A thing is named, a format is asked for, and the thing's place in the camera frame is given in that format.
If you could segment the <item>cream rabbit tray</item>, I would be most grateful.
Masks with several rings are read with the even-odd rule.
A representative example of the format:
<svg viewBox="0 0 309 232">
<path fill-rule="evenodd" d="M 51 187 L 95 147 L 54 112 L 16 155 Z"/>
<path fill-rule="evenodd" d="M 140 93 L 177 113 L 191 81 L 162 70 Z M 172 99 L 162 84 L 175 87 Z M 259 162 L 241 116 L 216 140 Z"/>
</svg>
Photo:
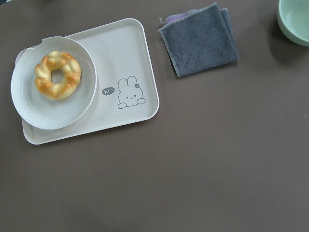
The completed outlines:
<svg viewBox="0 0 309 232">
<path fill-rule="evenodd" d="M 85 113 L 55 130 L 34 127 L 22 118 L 24 137 L 39 145 L 152 118 L 159 97 L 142 24 L 133 18 L 81 31 L 65 38 L 90 54 L 97 74 L 94 98 Z"/>
</svg>

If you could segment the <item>white round plate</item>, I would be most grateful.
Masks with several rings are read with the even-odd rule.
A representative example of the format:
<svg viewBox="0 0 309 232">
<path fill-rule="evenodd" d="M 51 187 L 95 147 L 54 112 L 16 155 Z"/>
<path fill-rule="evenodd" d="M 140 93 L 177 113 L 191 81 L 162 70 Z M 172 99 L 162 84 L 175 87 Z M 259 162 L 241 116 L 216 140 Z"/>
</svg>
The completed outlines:
<svg viewBox="0 0 309 232">
<path fill-rule="evenodd" d="M 35 66 L 52 51 L 71 54 L 81 66 L 81 81 L 76 90 L 63 100 L 49 100 L 35 87 Z M 87 50 L 73 39 L 49 37 L 27 48 L 15 64 L 11 95 L 20 116 L 30 125 L 55 130 L 70 125 L 89 108 L 97 87 L 97 74 Z"/>
</svg>

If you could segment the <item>grey folded cloth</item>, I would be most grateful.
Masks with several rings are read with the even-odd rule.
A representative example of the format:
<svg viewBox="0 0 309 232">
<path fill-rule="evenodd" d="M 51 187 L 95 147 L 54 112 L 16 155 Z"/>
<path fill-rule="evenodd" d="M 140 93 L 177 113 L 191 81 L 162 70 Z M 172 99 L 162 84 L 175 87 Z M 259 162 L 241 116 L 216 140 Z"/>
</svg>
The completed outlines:
<svg viewBox="0 0 309 232">
<path fill-rule="evenodd" d="M 170 15 L 158 32 L 178 77 L 239 59 L 228 9 L 217 3 Z"/>
</svg>

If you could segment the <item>glazed twisted donut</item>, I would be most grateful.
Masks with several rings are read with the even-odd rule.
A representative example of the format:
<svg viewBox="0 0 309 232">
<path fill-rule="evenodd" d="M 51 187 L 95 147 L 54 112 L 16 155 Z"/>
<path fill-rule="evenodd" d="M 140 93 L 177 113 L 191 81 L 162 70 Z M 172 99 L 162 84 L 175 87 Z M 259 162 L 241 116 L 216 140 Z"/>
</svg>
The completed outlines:
<svg viewBox="0 0 309 232">
<path fill-rule="evenodd" d="M 52 51 L 35 67 L 34 84 L 50 100 L 69 97 L 80 83 L 82 70 L 78 61 L 67 52 Z"/>
</svg>

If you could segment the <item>mint green bowl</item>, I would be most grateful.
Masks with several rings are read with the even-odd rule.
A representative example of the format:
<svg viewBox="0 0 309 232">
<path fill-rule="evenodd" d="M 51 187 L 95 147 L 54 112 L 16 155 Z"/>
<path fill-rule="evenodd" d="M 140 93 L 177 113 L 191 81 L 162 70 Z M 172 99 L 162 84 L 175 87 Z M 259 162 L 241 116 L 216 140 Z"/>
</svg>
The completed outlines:
<svg viewBox="0 0 309 232">
<path fill-rule="evenodd" d="M 309 1 L 280 0 L 277 22 L 282 33 L 292 42 L 309 46 Z"/>
</svg>

